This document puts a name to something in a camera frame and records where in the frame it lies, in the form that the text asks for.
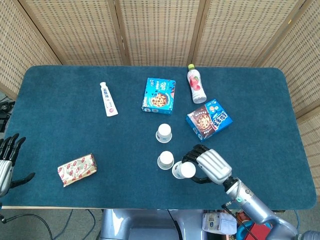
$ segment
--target food package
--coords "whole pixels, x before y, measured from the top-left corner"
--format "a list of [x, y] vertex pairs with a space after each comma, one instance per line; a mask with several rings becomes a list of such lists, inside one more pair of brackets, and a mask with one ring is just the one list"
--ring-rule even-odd
[[233, 121], [217, 100], [213, 99], [186, 116], [186, 121], [201, 142], [225, 129]]
[[146, 81], [142, 111], [172, 114], [176, 81], [149, 77]]
[[90, 153], [59, 166], [57, 170], [65, 187], [94, 174], [97, 171], [97, 165], [94, 155]]

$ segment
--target blue snack box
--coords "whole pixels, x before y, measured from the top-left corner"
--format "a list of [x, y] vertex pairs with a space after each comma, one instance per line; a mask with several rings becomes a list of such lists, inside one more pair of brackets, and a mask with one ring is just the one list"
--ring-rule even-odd
[[174, 109], [176, 81], [152, 78], [146, 80], [142, 111], [172, 114]]
[[202, 105], [186, 116], [186, 121], [191, 126], [201, 142], [220, 132], [232, 123], [231, 117], [213, 99]]

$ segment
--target plastic bottle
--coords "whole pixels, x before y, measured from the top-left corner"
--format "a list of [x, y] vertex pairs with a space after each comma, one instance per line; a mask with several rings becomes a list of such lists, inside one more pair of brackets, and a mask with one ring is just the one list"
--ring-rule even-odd
[[192, 99], [195, 104], [202, 104], [207, 100], [204, 88], [201, 84], [201, 77], [198, 70], [195, 69], [195, 65], [188, 65], [189, 72], [187, 79], [192, 91]]

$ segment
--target white cup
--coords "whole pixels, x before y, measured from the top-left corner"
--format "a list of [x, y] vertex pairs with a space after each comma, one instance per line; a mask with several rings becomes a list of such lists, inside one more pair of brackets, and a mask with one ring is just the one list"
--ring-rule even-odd
[[173, 165], [172, 174], [177, 179], [189, 179], [196, 174], [196, 166], [192, 162], [178, 161]]
[[166, 123], [161, 124], [155, 133], [155, 138], [160, 143], [168, 143], [172, 138], [171, 127]]
[[174, 156], [170, 151], [163, 151], [158, 157], [158, 166], [162, 170], [169, 170], [175, 163]]

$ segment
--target bottle cap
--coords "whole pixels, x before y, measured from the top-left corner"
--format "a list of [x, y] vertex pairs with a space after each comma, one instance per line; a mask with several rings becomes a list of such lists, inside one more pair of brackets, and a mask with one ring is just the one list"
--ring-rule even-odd
[[188, 69], [189, 69], [189, 70], [195, 69], [195, 65], [189, 64], [189, 65], [188, 65]]

